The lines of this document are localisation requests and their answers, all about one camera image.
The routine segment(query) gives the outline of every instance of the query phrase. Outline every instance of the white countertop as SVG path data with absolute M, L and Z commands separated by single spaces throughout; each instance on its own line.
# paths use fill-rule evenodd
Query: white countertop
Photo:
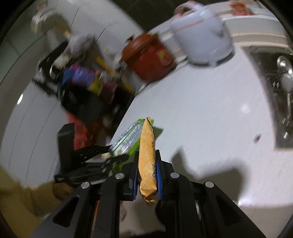
M 156 149 L 175 171 L 212 179 L 239 205 L 292 204 L 292 151 L 274 150 L 269 103 L 240 46 L 216 68 L 186 65 L 149 85 L 132 102 L 112 141 L 147 116 L 163 130 Z

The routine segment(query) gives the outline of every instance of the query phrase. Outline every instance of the hand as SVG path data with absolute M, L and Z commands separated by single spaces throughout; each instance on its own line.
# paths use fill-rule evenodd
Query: hand
M 63 201 L 66 199 L 73 191 L 75 188 L 69 186 L 66 183 L 54 183 L 53 184 L 53 193 L 55 198 Z

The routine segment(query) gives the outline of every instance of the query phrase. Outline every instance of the white rice cooker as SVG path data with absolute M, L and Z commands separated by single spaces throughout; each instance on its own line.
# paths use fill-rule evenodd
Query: white rice cooker
M 192 63 L 216 66 L 233 51 L 225 23 L 195 1 L 188 1 L 175 9 L 170 28 Z

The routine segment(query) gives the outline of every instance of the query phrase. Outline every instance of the stainless steel sink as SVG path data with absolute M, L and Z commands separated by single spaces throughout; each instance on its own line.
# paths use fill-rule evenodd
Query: stainless steel sink
M 293 147 L 293 116 L 286 120 L 288 106 L 287 94 L 281 87 L 280 79 L 285 69 L 278 69 L 277 59 L 285 56 L 293 63 L 293 52 L 288 48 L 280 47 L 257 47 L 244 48 L 245 52 L 253 60 L 254 66 L 262 79 L 263 87 L 271 102 L 271 111 L 276 131 L 276 148 Z

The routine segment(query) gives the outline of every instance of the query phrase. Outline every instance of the silver screw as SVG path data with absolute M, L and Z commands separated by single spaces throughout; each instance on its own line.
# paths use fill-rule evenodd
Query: silver screw
M 205 182 L 205 185 L 206 185 L 206 187 L 208 187 L 208 188 L 212 188 L 212 187 L 214 186 L 214 183 L 211 182 L 211 181 L 206 181 L 206 182 Z
M 173 178 L 173 179 L 177 179 L 177 178 L 179 178 L 179 176 L 180 175 L 178 173 L 176 173 L 176 172 L 170 173 L 170 177 Z
M 122 178 L 124 178 L 124 174 L 123 174 L 123 173 L 117 173 L 117 174 L 115 175 L 115 178 L 116 178 L 116 179 L 122 179 Z
M 82 184 L 81 184 L 81 187 L 82 188 L 88 188 L 90 186 L 90 183 L 89 182 L 83 182 Z

